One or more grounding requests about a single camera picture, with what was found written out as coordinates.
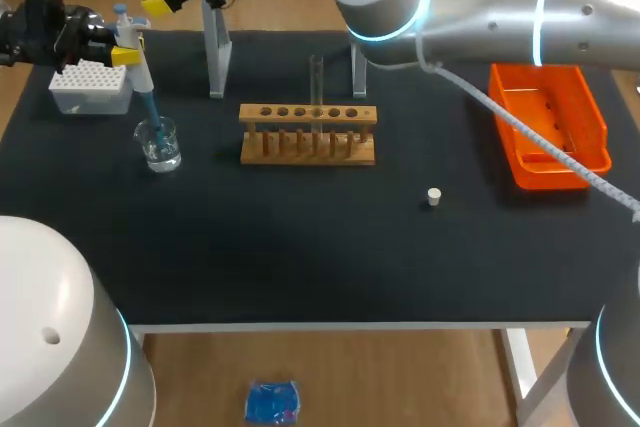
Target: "blue plastic bag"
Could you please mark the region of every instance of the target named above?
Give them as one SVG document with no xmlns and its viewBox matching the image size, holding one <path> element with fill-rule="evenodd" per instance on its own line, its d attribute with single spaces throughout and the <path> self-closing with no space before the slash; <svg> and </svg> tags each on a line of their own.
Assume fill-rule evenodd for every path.
<svg viewBox="0 0 640 427">
<path fill-rule="evenodd" d="M 300 397 L 295 382 L 253 382 L 245 404 L 244 419 L 254 424 L 295 424 Z"/>
</svg>

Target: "white table leg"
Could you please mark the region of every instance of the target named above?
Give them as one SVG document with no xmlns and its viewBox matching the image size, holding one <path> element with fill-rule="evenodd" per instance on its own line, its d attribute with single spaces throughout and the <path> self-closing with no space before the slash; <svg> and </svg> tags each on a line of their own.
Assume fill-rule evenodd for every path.
<svg viewBox="0 0 640 427">
<path fill-rule="evenodd" d="M 574 331 L 538 378 L 525 330 L 502 331 L 509 373 L 518 403 L 516 416 L 519 427 L 543 427 L 551 413 L 566 400 L 567 367 L 581 336 L 581 331 Z"/>
<path fill-rule="evenodd" d="M 145 336 L 144 332 L 141 332 L 135 327 L 130 327 L 130 329 L 131 329 L 131 332 L 133 332 L 133 336 L 136 338 L 136 340 L 140 344 L 140 347 L 144 347 L 144 336 Z"/>
</svg>

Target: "test tube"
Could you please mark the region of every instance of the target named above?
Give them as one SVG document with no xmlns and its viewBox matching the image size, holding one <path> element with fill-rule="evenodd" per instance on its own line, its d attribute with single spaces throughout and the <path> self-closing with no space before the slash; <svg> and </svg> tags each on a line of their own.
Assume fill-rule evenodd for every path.
<svg viewBox="0 0 640 427">
<path fill-rule="evenodd" d="M 324 59 L 321 55 L 312 55 L 309 59 L 311 71 L 311 109 L 314 116 L 322 110 L 324 93 Z M 322 137 L 322 124 L 312 123 L 311 132 Z"/>
</svg>

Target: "orange bin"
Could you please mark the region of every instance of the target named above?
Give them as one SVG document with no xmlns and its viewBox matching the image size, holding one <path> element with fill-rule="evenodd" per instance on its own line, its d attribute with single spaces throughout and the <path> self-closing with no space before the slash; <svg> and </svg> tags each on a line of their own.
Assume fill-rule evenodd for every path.
<svg viewBox="0 0 640 427">
<path fill-rule="evenodd" d="M 489 96 L 593 172 L 611 170 L 607 125 L 575 66 L 493 64 Z M 516 183 L 525 190 L 583 189 L 571 170 L 496 117 Z"/>
</svg>

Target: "table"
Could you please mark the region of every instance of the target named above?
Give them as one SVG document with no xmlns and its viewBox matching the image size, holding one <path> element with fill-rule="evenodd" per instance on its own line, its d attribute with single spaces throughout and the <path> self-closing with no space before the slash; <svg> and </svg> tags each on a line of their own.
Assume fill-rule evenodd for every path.
<svg viewBox="0 0 640 427">
<path fill-rule="evenodd" d="M 584 326 L 637 265 L 629 212 L 597 192 L 518 192 L 492 116 L 440 78 L 370 68 L 373 168 L 241 166 L 239 104 L 306 102 L 310 55 L 325 55 L 326 103 L 354 103 L 346 35 L 234 34 L 216 101 L 201 34 L 146 38 L 178 126 L 175 173 L 146 170 L 138 99 L 124 117 L 64 117 L 44 68 L 0 143 L 0 214 L 61 232 L 143 332 Z M 488 66 L 449 67 L 486 90 Z M 585 72 L 609 126 L 607 178 L 640 192 L 635 124 L 610 75 Z M 429 187 L 444 193 L 435 210 Z"/>
</svg>

